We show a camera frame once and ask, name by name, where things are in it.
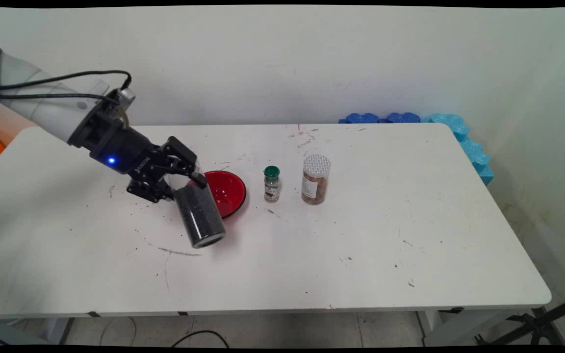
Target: clear plastic jar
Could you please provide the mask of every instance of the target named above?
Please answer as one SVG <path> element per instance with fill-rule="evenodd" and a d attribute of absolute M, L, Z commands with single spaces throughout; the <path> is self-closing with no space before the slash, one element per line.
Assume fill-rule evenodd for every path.
<path fill-rule="evenodd" d="M 330 161 L 321 154 L 305 158 L 302 177 L 302 199 L 310 205 L 323 203 L 326 198 Z"/>

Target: glass jar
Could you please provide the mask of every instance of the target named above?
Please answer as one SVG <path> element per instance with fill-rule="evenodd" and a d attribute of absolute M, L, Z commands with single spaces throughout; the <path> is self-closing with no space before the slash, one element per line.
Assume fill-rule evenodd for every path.
<path fill-rule="evenodd" d="M 281 171 L 276 166 L 269 166 L 265 168 L 265 201 L 274 203 L 280 197 L 280 175 Z"/>
<path fill-rule="evenodd" d="M 323 203 L 326 198 L 330 161 L 321 154 L 305 158 L 302 178 L 302 199 L 310 205 Z"/>

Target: white wall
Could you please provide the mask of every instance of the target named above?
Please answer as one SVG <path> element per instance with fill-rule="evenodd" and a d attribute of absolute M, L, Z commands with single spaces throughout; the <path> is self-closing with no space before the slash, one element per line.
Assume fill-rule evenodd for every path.
<path fill-rule="evenodd" d="M 0 47 L 53 75 L 131 71 L 135 125 L 460 114 L 492 157 L 490 192 L 565 299 L 565 8 L 0 9 Z M 5 138 L 23 124 L 0 109 Z"/>

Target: dirt stain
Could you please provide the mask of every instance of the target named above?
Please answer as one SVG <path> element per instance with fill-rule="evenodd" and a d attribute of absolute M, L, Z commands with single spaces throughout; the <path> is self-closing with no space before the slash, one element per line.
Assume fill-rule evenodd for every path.
<path fill-rule="evenodd" d="M 190 254 L 188 252 L 174 251 L 174 250 L 169 250 L 169 249 L 166 249 L 166 248 L 161 248 L 160 246 L 155 246 L 152 243 L 148 243 L 148 242 L 145 242 L 145 243 L 148 244 L 149 246 L 153 246 L 154 248 L 157 248 L 158 250 L 166 251 L 170 254 L 178 254 L 178 255 L 185 255 L 185 256 L 202 256 L 202 254 Z"/>

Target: table leg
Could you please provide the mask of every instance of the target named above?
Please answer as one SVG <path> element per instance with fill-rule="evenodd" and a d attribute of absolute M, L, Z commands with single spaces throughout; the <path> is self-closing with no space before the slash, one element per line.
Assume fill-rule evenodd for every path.
<path fill-rule="evenodd" d="M 422 339 L 425 346 L 449 346 L 468 337 L 473 337 L 481 330 L 494 326 L 511 316 L 511 310 L 464 310 L 448 320 L 438 324 L 432 311 L 418 311 L 422 326 L 428 325 L 430 332 Z"/>

